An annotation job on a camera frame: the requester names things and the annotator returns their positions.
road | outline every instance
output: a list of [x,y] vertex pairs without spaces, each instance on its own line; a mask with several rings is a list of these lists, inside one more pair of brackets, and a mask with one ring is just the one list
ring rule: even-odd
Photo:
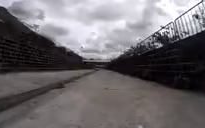
[[205,95],[100,70],[0,113],[0,128],[205,128]]

cloud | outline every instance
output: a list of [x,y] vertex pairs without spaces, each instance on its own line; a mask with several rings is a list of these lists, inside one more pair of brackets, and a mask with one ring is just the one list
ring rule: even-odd
[[182,0],[10,1],[8,9],[18,18],[43,21],[41,34],[81,55],[101,58],[117,56],[189,9]]
[[45,13],[29,1],[14,1],[8,8],[12,14],[22,20],[44,20]]
[[67,28],[48,23],[40,28],[40,33],[52,40],[56,40],[56,38],[60,36],[67,36],[69,34],[69,30]]

curb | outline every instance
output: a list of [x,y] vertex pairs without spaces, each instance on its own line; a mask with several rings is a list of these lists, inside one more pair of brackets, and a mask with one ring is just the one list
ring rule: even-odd
[[60,81],[60,82],[57,82],[54,84],[49,84],[49,85],[46,85],[44,87],[37,88],[37,89],[31,90],[28,92],[0,98],[0,112],[5,111],[9,108],[15,107],[15,106],[27,101],[27,100],[30,100],[32,98],[39,96],[39,95],[47,93],[50,90],[65,88],[65,84],[69,84],[71,82],[74,82],[82,77],[85,77],[87,75],[95,73],[96,71],[97,70],[85,73],[85,74],[80,75],[80,76],[74,76],[68,80]]

fence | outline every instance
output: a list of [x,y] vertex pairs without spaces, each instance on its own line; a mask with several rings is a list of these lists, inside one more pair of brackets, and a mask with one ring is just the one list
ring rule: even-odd
[[180,15],[174,22],[170,22],[138,43],[131,51],[140,55],[149,50],[194,36],[202,31],[205,31],[205,0]]

wall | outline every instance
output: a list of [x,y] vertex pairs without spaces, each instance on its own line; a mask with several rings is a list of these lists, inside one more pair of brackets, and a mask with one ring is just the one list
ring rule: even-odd
[[0,71],[69,69],[82,64],[82,58],[72,57],[57,47],[37,47],[36,41],[24,33],[0,35]]

